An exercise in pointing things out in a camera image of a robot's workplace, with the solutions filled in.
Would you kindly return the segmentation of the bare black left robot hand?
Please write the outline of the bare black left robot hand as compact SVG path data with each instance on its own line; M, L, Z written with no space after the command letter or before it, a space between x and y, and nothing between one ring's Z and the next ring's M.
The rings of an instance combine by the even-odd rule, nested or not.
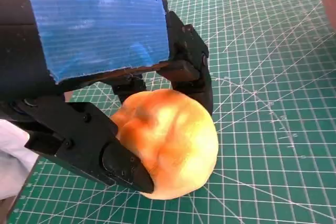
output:
M212 113L208 56L167 0L1 0L1 118L29 134L27 149L80 176L152 193L117 125L65 92L103 82L124 102L155 71Z

